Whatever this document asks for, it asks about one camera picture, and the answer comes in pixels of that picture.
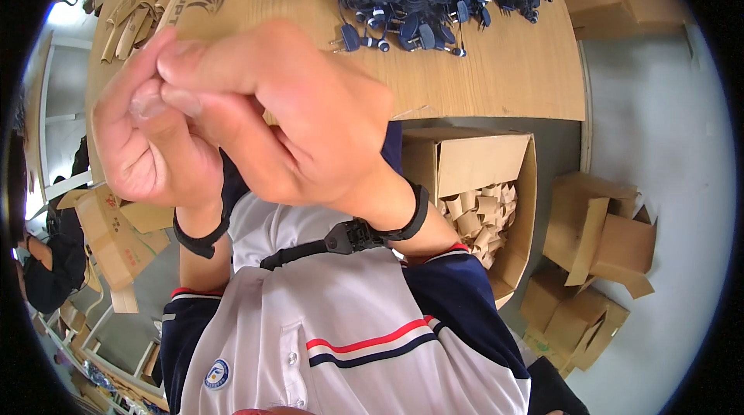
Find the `concrete floor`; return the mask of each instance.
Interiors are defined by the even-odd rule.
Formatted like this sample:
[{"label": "concrete floor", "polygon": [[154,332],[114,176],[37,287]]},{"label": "concrete floor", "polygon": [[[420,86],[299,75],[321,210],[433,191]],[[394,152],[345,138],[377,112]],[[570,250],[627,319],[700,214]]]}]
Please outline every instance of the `concrete floor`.
[{"label": "concrete floor", "polygon": [[[538,181],[532,251],[523,280],[512,299],[500,311],[509,327],[521,335],[527,324],[518,310],[525,293],[527,278],[541,262],[547,261],[542,252],[550,216],[551,181],[555,176],[579,169],[580,123],[532,118],[482,117],[415,120],[404,123],[405,128],[431,126],[515,129],[529,131],[535,135]],[[171,245],[161,252],[134,282],[140,312],[114,315],[99,334],[100,354],[124,370],[134,370],[147,345],[157,337],[152,321],[162,315],[163,307],[170,300],[172,290],[179,285],[178,246],[172,230],[169,230],[169,236]],[[97,298],[97,293],[84,289],[77,294],[74,302],[78,308],[84,310]],[[110,303],[107,291],[107,297],[91,313],[90,321],[94,323]]]}]

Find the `red and navy stripe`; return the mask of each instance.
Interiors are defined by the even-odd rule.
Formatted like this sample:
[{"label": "red and navy stripe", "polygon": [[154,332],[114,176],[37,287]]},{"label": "red and navy stripe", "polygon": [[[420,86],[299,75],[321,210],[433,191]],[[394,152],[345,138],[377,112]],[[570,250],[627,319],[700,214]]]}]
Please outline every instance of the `red and navy stripe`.
[{"label": "red and navy stripe", "polygon": [[[307,342],[308,352],[319,350],[319,347],[327,348],[330,352],[323,352],[310,357],[310,366],[314,367],[315,365],[330,362],[339,368],[353,368],[379,360],[399,357],[411,352],[422,344],[437,340],[437,334],[441,327],[435,327],[434,330],[431,330],[429,327],[429,321],[431,319],[431,317],[425,317],[413,320],[385,336],[367,339],[346,346],[334,346],[324,339],[311,339]],[[422,328],[426,329],[426,332],[423,334],[421,334]],[[409,333],[412,336],[406,339],[405,336]],[[400,340],[400,345],[390,348],[391,343],[398,340]]]}]

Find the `wooden table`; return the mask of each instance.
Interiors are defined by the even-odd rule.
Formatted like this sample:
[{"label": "wooden table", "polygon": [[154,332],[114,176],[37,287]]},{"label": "wooden table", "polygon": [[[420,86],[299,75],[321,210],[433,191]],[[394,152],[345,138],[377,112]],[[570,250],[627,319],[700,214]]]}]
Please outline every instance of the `wooden table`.
[{"label": "wooden table", "polygon": [[[105,20],[119,0],[106,0],[88,63],[86,115],[123,62],[100,63],[112,26]],[[337,0],[248,0],[232,30],[245,30],[274,17],[296,21],[319,49],[331,50],[339,37]],[[340,53],[358,59],[395,93],[392,119],[430,117],[541,117],[583,121],[584,85],[579,52],[564,0],[543,2],[536,24],[520,15],[506,17],[491,3],[493,22],[479,31],[465,23],[467,57],[442,51],[405,52],[392,42],[387,53],[361,48]],[[94,182],[104,180],[95,148],[88,141]]]}]

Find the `black strap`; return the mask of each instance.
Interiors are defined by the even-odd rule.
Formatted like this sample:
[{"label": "black strap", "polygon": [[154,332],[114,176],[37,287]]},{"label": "black strap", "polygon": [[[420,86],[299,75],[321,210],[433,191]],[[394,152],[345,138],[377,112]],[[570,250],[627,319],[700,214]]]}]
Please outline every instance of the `black strap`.
[{"label": "black strap", "polygon": [[387,247],[390,241],[404,241],[411,239],[421,229],[426,214],[429,211],[429,192],[425,187],[408,182],[416,196],[416,210],[402,229],[394,231],[377,231],[364,219],[355,218],[348,222],[341,222],[331,228],[324,239],[295,245],[290,248],[279,249],[273,255],[261,260],[260,267],[269,271],[286,265],[289,262],[315,255],[316,253],[339,253],[349,255],[368,248]]},{"label": "black strap", "polygon": [[197,239],[195,237],[189,236],[188,234],[184,233],[183,230],[181,230],[179,220],[178,218],[176,218],[176,211],[173,211],[173,231],[176,233],[176,239],[181,245],[183,245],[196,255],[199,255],[200,257],[214,257],[214,243],[219,241],[219,238],[228,231],[229,226],[230,219],[223,216],[222,221],[219,223],[219,226],[217,226],[214,231],[212,231],[205,237]]},{"label": "black strap", "polygon": [[429,212],[429,191],[420,184],[414,184],[409,179],[405,179],[414,191],[416,197],[416,208],[414,215],[411,217],[411,221],[408,222],[401,229],[395,229],[393,231],[375,231],[377,236],[382,237],[386,241],[407,241],[416,235],[417,232],[423,226],[423,222],[426,220],[426,214]]}]

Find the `white polo shirt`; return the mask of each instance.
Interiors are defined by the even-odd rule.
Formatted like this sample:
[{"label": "white polo shirt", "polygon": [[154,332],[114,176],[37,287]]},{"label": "white polo shirt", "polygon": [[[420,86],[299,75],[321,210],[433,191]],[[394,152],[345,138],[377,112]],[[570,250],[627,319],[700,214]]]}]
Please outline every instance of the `white polo shirt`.
[{"label": "white polo shirt", "polygon": [[411,268],[386,248],[258,268],[348,219],[252,193],[237,203],[224,295],[177,289],[164,310],[171,412],[526,413],[529,375],[464,246]]}]

